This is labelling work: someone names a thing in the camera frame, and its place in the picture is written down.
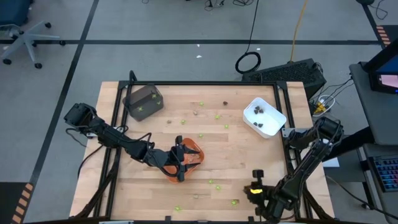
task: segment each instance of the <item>desk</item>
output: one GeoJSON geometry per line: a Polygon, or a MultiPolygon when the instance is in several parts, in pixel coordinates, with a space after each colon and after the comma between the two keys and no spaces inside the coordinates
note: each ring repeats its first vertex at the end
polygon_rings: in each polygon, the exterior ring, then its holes
{"type": "MultiPolygon", "coordinates": [[[[363,146],[366,158],[372,156],[392,156],[397,154],[397,146],[378,146],[375,144],[365,144],[363,146]]],[[[374,185],[376,186],[376,192],[379,196],[382,210],[388,212],[392,215],[398,216],[398,192],[383,192],[382,187],[377,181],[377,176],[373,169],[370,169],[374,185]]],[[[386,216],[386,220],[389,223],[398,223],[398,220],[395,220],[391,217],[386,216]]]]}
{"type": "MultiPolygon", "coordinates": [[[[311,127],[303,84],[287,83],[287,86],[296,127],[311,127]]],[[[117,87],[118,82],[103,82],[96,105],[98,116],[109,124],[117,87]]],[[[133,86],[132,91],[141,87],[133,86]]],[[[157,168],[136,162],[122,151],[111,219],[165,220],[165,216],[171,216],[172,220],[247,221],[253,216],[258,220],[254,214],[255,206],[243,194],[243,186],[254,180],[251,177],[253,169],[264,169],[264,184],[275,185],[286,174],[286,166],[280,134],[263,139],[243,122],[242,114],[255,97],[276,107],[273,87],[157,85],[157,88],[164,97],[165,108],[139,123],[128,116],[129,131],[126,134],[137,138],[150,131],[156,148],[164,150],[169,150],[176,135],[182,134],[197,142],[205,152],[205,161],[185,182],[171,184],[157,168]],[[223,105],[224,101],[228,102],[227,106],[223,105]],[[186,120],[184,125],[180,124],[182,119],[186,120]],[[224,128],[225,124],[229,125],[228,129],[224,128]],[[216,190],[216,185],[221,186],[221,190],[216,190]],[[239,203],[232,205],[232,200],[239,203]],[[176,212],[175,206],[182,210],[176,212]]],[[[280,101],[285,112],[283,94],[280,94],[280,101]]],[[[121,106],[118,120],[121,120],[122,110],[121,106]]],[[[97,140],[89,140],[87,146],[85,156],[98,147],[97,140]]],[[[82,210],[95,193],[103,158],[104,150],[83,166],[70,215],[82,210]]],[[[334,216],[321,164],[309,177],[307,185],[317,202],[334,216]]],[[[105,212],[107,198],[108,191],[104,193],[100,215],[105,212]]],[[[285,211],[283,217],[291,214],[285,211]]]]}
{"type": "Polygon", "coordinates": [[[369,75],[362,69],[361,64],[350,65],[349,70],[369,126],[342,140],[341,144],[333,149],[328,159],[357,149],[366,143],[398,145],[396,136],[398,96],[372,91],[369,75]]]}

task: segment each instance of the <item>yellow cable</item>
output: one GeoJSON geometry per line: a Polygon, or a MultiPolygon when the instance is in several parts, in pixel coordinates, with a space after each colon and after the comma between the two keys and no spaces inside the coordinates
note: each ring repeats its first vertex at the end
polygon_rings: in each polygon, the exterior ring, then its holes
{"type": "Polygon", "coordinates": [[[293,44],[292,44],[292,54],[290,55],[290,61],[293,62],[293,53],[294,53],[294,43],[296,42],[296,35],[297,35],[297,30],[299,29],[301,19],[303,18],[305,7],[307,6],[308,0],[305,0],[303,9],[301,10],[300,17],[297,21],[296,29],[294,30],[294,36],[293,36],[293,44]]]}

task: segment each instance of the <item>gray floor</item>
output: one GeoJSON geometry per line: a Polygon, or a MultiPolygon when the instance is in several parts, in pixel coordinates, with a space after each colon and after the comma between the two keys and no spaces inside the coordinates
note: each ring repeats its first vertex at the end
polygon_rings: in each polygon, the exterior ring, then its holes
{"type": "MultiPolygon", "coordinates": [[[[304,0],[263,0],[259,4],[253,39],[291,40],[304,0]]],[[[44,34],[78,40],[93,0],[36,0],[30,11],[30,27],[50,21],[44,34]]],[[[397,21],[393,8],[384,21],[397,21]]],[[[204,1],[192,0],[99,0],[88,40],[247,39],[254,4],[226,5],[211,12],[204,1]]],[[[309,0],[298,40],[376,40],[362,7],[355,0],[309,0]]],[[[0,53],[5,45],[0,45],[0,53]]],[[[44,136],[57,104],[77,45],[39,45],[35,52],[43,69],[31,64],[26,49],[10,57],[11,66],[0,64],[0,181],[29,181],[44,136]]],[[[101,82],[127,79],[134,70],[139,80],[240,80],[234,71],[247,45],[85,45],[58,121],[49,153],[37,183],[26,222],[67,218],[76,186],[76,172],[83,148],[65,134],[63,116],[76,102],[95,105],[101,82]]],[[[286,63],[290,45],[252,45],[258,50],[261,68],[286,63]]],[[[369,60],[380,51],[377,45],[297,45],[294,60],[313,58],[325,71],[326,85],[348,79],[348,66],[369,60]]],[[[249,68],[253,61],[243,62],[249,68]]],[[[367,126],[354,86],[337,97],[331,115],[339,118],[348,134],[367,126]]],[[[346,183],[364,197],[361,185],[346,183]]],[[[356,222],[383,223],[375,212],[337,186],[329,184],[336,217],[356,222]]]]}

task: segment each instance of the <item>chair leg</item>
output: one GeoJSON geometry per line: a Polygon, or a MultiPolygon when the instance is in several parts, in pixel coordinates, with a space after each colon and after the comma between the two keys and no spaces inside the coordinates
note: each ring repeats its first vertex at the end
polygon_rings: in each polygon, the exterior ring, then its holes
{"type": "Polygon", "coordinates": [[[12,54],[15,52],[20,46],[24,45],[24,39],[23,38],[18,38],[17,40],[12,43],[7,50],[1,55],[2,59],[7,58],[8,55],[12,54]]]}
{"type": "Polygon", "coordinates": [[[25,45],[26,45],[27,51],[29,52],[30,59],[32,59],[33,63],[36,63],[35,52],[33,51],[33,46],[30,42],[31,42],[31,40],[26,39],[25,45]]]}
{"type": "Polygon", "coordinates": [[[25,31],[25,33],[30,33],[30,34],[35,33],[37,31],[41,30],[42,28],[44,28],[45,27],[44,24],[45,24],[45,22],[41,21],[38,24],[29,28],[27,31],[25,31]]]}
{"type": "Polygon", "coordinates": [[[59,40],[59,36],[54,35],[42,35],[42,34],[27,34],[32,40],[59,40]]]}

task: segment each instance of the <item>gray container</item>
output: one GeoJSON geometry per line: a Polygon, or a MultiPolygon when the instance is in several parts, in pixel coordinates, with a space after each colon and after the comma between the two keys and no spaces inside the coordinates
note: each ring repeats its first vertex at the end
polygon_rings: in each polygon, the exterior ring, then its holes
{"type": "Polygon", "coordinates": [[[131,93],[123,99],[123,104],[136,121],[142,121],[164,106],[163,96],[153,84],[131,93]]]}

